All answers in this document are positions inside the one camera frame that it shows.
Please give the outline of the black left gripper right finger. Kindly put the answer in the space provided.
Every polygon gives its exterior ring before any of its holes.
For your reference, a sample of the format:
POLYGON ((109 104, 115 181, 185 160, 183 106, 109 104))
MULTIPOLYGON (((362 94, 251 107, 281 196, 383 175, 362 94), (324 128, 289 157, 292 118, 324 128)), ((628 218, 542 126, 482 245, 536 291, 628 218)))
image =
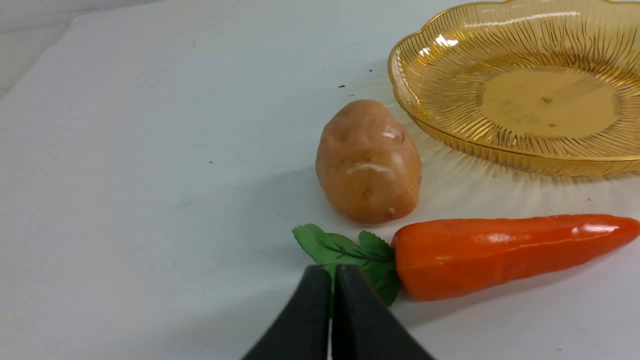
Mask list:
POLYGON ((334 360, 432 360, 387 309, 366 274, 339 265, 334 276, 334 360))

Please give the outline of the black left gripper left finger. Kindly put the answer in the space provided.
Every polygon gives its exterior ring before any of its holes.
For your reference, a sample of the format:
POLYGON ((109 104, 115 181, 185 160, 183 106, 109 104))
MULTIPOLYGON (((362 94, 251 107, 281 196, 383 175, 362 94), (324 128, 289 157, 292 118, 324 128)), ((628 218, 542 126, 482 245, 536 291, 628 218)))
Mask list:
POLYGON ((329 272, 306 267, 288 303, 243 359, 326 360, 332 305, 329 272))

